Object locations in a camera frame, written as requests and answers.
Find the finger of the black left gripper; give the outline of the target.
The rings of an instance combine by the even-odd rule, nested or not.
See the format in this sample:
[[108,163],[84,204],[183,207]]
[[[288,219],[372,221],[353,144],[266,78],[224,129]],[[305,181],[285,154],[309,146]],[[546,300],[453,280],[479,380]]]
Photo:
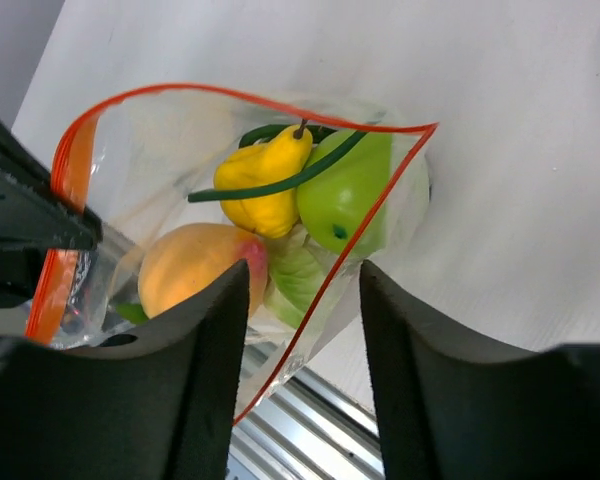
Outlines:
[[0,120],[0,308],[34,296],[50,250],[89,251],[102,223],[51,190],[50,172]]

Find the green apple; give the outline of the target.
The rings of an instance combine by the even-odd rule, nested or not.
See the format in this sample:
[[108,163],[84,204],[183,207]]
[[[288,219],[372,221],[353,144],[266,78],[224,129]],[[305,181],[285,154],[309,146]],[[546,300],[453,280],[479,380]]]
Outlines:
[[313,240],[339,254],[392,173],[393,136],[368,133],[333,166],[297,188],[300,220]]

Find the orange fruit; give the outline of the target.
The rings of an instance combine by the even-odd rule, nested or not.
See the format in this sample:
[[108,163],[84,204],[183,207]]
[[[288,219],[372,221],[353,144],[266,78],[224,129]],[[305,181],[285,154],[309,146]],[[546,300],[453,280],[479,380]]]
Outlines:
[[156,317],[213,283],[237,261],[249,268],[249,316],[263,301],[268,254],[255,234],[215,223],[180,226],[159,238],[146,252],[138,276],[145,314]]

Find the clear orange-zipper zip bag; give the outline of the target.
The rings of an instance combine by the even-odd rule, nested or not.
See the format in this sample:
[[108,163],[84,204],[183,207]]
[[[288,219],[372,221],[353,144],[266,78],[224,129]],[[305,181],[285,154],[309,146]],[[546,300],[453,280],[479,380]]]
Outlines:
[[273,350],[241,376],[241,420],[352,320],[362,262],[403,257],[430,202],[434,132],[307,94],[172,83],[106,99],[70,124],[51,168],[102,241],[47,254],[25,334],[70,349],[155,325],[246,260],[245,340]]

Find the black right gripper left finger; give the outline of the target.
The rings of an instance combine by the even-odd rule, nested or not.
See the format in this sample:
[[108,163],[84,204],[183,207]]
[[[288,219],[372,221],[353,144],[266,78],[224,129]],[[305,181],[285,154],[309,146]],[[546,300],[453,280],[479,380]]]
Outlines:
[[221,479],[249,270],[96,347],[0,336],[0,479]]

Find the white cauliflower with green leaves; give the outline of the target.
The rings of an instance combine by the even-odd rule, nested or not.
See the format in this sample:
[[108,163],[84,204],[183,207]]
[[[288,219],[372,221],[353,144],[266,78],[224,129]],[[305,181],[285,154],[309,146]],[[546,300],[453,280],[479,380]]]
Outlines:
[[[300,225],[280,239],[259,239],[268,254],[268,281],[260,307],[296,329],[323,283],[327,269],[318,260],[308,232]],[[151,319],[145,314],[139,295],[136,301],[116,300],[114,310],[133,324]]]

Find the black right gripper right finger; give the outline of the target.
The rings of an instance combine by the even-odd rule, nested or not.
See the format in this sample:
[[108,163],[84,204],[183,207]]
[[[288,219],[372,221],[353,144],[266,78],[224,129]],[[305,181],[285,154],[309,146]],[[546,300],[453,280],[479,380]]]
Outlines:
[[600,344],[506,344],[370,261],[359,289],[387,478],[600,479]]

